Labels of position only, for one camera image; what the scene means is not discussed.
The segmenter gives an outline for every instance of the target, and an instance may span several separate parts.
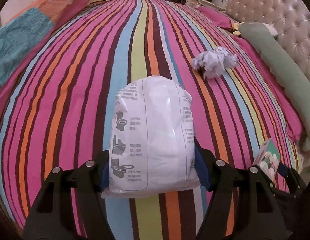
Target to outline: green long pillow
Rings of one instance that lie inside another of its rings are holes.
[[[239,32],[252,44],[284,88],[308,134],[303,150],[310,150],[310,81],[262,23],[245,22],[240,25]]]

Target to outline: bed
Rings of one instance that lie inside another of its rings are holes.
[[[226,12],[243,21],[232,1]],[[216,46],[239,65],[206,81],[191,59]],[[53,167],[77,168],[109,149],[117,91],[150,75],[191,94],[196,138],[217,158],[246,169],[271,138],[281,161],[301,171],[298,113],[253,47],[209,15],[162,0],[37,0],[0,29],[0,210],[17,232]],[[276,186],[286,190],[280,176]],[[191,240],[210,198],[197,187],[100,200],[116,239]],[[84,236],[75,191],[72,204]]]

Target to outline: small box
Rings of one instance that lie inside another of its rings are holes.
[[[253,162],[253,165],[258,165],[261,170],[272,180],[275,179],[275,174],[280,163],[280,154],[271,139],[263,142],[259,154]]]

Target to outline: carved headboard frame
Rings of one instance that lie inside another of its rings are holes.
[[[271,24],[278,43],[310,81],[310,12],[302,0],[228,0],[233,19]]]

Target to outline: pink pillow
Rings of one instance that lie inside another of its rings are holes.
[[[231,17],[222,15],[210,7],[200,6],[197,9],[208,19],[210,19],[215,26],[223,29],[233,30],[233,23],[235,21]]]

